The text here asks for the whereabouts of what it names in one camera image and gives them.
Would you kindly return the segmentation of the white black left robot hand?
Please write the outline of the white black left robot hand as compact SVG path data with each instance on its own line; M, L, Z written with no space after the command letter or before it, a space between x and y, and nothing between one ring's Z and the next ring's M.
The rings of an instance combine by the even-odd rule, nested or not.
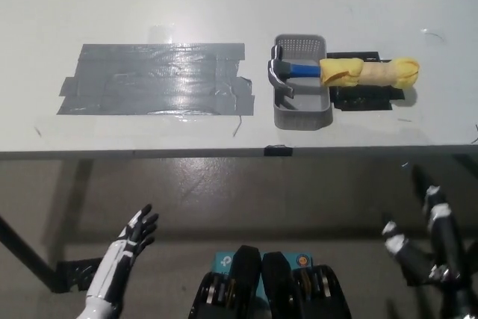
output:
M140 209L108 247L87 290L84 313L89 318L117 318L120 315L134 263L154 242L158 214L151 210L150 204Z

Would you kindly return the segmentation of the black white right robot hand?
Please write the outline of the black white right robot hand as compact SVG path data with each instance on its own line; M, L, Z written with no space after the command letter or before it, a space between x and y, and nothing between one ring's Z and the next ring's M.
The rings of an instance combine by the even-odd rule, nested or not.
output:
M459 229L443 190L430 185L420 192L432 253L416 247L391 217L385 218L382 237L410 286L471 285L471 270Z

